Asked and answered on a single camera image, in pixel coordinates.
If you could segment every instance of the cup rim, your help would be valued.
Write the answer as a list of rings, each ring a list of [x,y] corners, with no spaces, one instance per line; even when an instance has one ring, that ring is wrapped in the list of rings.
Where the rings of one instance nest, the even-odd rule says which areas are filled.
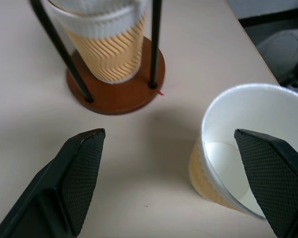
[[[135,9],[134,5],[128,5],[125,7],[122,7],[121,9],[111,12],[111,13],[106,13],[106,14],[101,14],[101,15],[76,15],[74,13],[70,13],[67,11],[64,11],[60,8],[58,8],[57,6],[55,6],[53,3],[51,3],[49,0],[47,0],[48,4],[50,5],[50,7],[56,11],[59,14],[62,14],[64,16],[76,19],[76,20],[81,20],[81,21],[107,21],[110,20],[112,18],[117,18],[119,16],[128,14],[129,12],[133,11]]]
[[[207,174],[210,174],[211,176],[208,176],[208,179],[210,180],[211,184],[214,186],[216,191],[227,201],[229,202],[233,207],[235,207],[237,210],[246,213],[248,215],[254,216],[259,219],[266,219],[265,217],[253,212],[246,206],[244,206],[240,201],[238,201],[230,191],[224,186],[223,182],[220,180],[218,175],[216,174],[210,160],[207,157],[206,147],[205,147],[205,135],[203,133],[206,123],[206,118],[208,117],[210,111],[212,110],[214,104],[216,104],[219,100],[221,100],[223,97],[226,97],[228,94],[235,93],[236,91],[242,90],[242,89],[250,89],[250,88],[260,88],[264,90],[270,90],[274,92],[279,93],[287,93],[289,96],[293,97],[294,99],[298,100],[298,93],[291,91],[287,88],[284,88],[279,85],[274,84],[267,84],[267,83],[249,83],[249,84],[241,84],[234,87],[231,87],[223,92],[221,92],[208,106],[208,109],[206,110],[203,120],[201,123],[200,128],[200,136],[199,136],[199,142],[200,142],[200,153],[204,155],[204,160],[200,158],[200,162],[204,166],[204,169],[206,170]]]

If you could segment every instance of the table surface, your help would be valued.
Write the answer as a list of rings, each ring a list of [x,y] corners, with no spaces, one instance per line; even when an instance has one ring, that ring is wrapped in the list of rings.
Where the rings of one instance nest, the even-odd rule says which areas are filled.
[[[223,0],[164,0],[160,48],[165,96],[131,114],[98,115],[71,95],[28,2],[0,0],[0,222],[68,138],[101,127],[107,136],[80,238],[275,237],[267,222],[204,200],[188,178],[212,99],[275,78]]]

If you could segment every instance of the wooden base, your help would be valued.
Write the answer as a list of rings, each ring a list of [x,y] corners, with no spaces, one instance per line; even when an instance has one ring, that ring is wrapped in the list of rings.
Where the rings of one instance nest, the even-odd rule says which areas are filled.
[[[85,100],[69,70],[66,71],[67,83],[76,99],[84,107],[95,113],[105,115],[130,113],[148,104],[157,95],[163,84],[165,63],[163,55],[159,50],[157,70],[158,86],[155,89],[150,89],[148,87],[151,67],[150,56],[151,41],[145,37],[142,64],[138,73],[125,83],[112,85],[95,78],[95,76],[88,70],[79,53],[75,51],[72,55],[72,60],[95,100],[92,103]]]

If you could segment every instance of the white paper cup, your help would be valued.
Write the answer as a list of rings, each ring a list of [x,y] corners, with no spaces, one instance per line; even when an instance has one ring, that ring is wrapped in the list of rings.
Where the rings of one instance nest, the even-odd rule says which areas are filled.
[[[298,152],[298,94],[270,84],[245,84],[216,97],[207,109],[191,155],[192,185],[206,199],[264,218],[249,187],[234,131],[265,133]]]
[[[61,10],[76,15],[103,15],[131,6],[142,0],[49,0]]]
[[[147,0],[108,14],[79,16],[49,3],[91,73],[99,80],[123,83],[139,70]]]

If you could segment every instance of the tan cup sleeve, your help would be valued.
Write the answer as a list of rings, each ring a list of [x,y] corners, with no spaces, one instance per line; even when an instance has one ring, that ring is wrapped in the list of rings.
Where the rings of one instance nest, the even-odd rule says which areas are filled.
[[[232,205],[222,198],[209,181],[200,162],[198,141],[195,143],[190,162],[189,176],[195,190],[205,199],[218,203],[224,207],[236,210]]]
[[[145,15],[125,33],[94,39],[66,29],[71,41],[91,73],[101,81],[119,83],[137,73],[142,60]]]

